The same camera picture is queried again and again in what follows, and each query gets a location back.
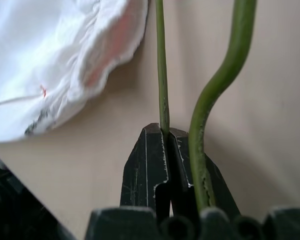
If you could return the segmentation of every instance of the crumpled white fabric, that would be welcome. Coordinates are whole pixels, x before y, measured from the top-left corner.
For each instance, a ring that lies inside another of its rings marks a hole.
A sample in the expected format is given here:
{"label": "crumpled white fabric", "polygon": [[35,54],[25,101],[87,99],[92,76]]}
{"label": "crumpled white fabric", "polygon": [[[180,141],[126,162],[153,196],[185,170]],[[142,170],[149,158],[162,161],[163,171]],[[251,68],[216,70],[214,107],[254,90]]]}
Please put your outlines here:
{"label": "crumpled white fabric", "polygon": [[133,57],[147,8],[147,0],[0,0],[0,142],[56,128],[99,95]]}

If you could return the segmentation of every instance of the green stem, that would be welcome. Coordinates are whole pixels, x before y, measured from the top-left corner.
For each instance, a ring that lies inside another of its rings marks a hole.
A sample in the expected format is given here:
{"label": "green stem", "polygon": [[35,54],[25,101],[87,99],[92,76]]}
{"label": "green stem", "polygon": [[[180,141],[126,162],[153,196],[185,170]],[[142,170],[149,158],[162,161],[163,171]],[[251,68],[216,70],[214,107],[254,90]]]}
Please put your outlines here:
{"label": "green stem", "polygon": [[235,0],[226,56],[218,71],[201,92],[192,115],[189,130],[189,157],[199,212],[215,205],[204,153],[206,122],[215,102],[235,80],[247,59],[253,35],[256,5],[257,0]]}
{"label": "green stem", "polygon": [[166,140],[170,131],[167,63],[166,63],[166,40],[165,19],[163,0],[156,0],[156,36],[157,36],[157,64],[159,81],[159,112],[160,128]]}

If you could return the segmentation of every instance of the beige wall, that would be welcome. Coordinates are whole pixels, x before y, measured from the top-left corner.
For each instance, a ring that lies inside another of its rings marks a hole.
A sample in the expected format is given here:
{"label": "beige wall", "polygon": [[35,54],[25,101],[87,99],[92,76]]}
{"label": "beige wall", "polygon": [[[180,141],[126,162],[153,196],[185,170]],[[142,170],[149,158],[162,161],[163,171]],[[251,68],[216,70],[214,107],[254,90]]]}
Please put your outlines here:
{"label": "beige wall", "polygon": [[[0,144],[7,166],[80,239],[92,209],[119,204],[123,166],[142,127],[159,120],[154,3],[144,42],[102,96],[49,134]],[[164,0],[173,127],[189,129],[223,60],[232,6]],[[211,111],[205,146],[243,214],[300,205],[300,0],[259,0],[250,55]]]}

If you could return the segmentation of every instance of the red thread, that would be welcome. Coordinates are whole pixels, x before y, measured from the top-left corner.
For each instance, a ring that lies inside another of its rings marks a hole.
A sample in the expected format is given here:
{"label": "red thread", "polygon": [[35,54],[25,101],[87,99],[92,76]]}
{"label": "red thread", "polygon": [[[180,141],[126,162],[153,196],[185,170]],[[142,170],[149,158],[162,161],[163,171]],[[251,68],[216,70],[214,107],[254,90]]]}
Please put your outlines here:
{"label": "red thread", "polygon": [[46,95],[47,95],[47,90],[46,90],[42,85],[40,85],[40,88],[41,88],[42,91],[43,91],[43,98],[45,98]]}

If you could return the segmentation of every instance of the curved green stem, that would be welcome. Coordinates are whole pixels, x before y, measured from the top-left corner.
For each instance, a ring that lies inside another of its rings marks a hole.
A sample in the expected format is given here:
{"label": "curved green stem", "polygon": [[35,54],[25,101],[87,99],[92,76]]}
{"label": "curved green stem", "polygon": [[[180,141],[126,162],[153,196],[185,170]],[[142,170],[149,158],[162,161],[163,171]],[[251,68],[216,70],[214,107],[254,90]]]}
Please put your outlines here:
{"label": "curved green stem", "polygon": [[163,0],[156,0],[156,38],[157,38],[157,65],[159,81],[159,112],[160,128],[164,141],[170,132],[170,116],[168,102],[167,63],[166,63],[166,40],[165,19]]}
{"label": "curved green stem", "polygon": [[201,92],[192,115],[189,130],[189,157],[199,212],[215,205],[204,153],[207,118],[218,97],[235,80],[247,59],[253,35],[256,5],[257,0],[235,0],[226,56],[218,71]]}

